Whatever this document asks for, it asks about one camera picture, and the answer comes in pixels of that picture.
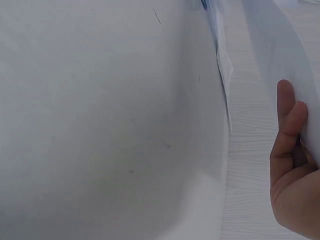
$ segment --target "finger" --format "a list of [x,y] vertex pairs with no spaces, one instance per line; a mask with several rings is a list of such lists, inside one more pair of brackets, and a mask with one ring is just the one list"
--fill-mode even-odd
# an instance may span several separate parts
[[293,168],[301,167],[308,163],[307,154],[301,144],[300,135],[297,137],[294,150],[292,152]]
[[306,104],[298,101],[284,119],[270,154],[271,186],[294,168],[293,151],[307,115]]
[[277,113],[279,126],[296,104],[295,93],[292,84],[287,80],[281,80],[277,85]]

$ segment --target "hand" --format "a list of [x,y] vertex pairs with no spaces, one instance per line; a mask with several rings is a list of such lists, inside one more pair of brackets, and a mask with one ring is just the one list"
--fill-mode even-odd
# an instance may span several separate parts
[[296,102],[286,80],[277,86],[277,114],[279,132],[270,155],[274,216],[289,230],[320,240],[320,171],[300,139],[308,109]]

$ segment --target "scratch mark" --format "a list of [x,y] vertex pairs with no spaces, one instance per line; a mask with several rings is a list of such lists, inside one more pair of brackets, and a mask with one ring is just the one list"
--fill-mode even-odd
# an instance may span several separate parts
[[153,10],[153,12],[154,12],[154,15],[155,15],[156,19],[158,19],[158,22],[159,22],[160,25],[161,25],[162,23],[161,23],[161,21],[160,21],[160,19],[159,19],[159,17],[158,17],[158,14],[157,14],[156,10],[155,10],[154,8],[152,8],[152,10]]

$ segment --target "white wood-grain floor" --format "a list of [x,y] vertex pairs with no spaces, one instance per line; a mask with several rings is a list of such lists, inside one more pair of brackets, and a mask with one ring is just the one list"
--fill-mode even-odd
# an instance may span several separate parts
[[[230,83],[233,131],[229,137],[227,186],[221,240],[302,240],[279,226],[269,199],[269,154],[277,133],[267,89],[259,75],[241,1],[230,6],[225,31],[234,68]],[[319,89],[320,6],[283,9],[310,59]]]

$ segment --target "white plastic sheet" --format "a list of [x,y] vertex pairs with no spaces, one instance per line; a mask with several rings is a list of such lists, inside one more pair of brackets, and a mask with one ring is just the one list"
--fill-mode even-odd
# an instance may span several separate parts
[[242,0],[254,56],[276,115],[277,83],[289,80],[308,107],[302,139],[320,164],[320,101],[305,49],[290,21],[272,0]]

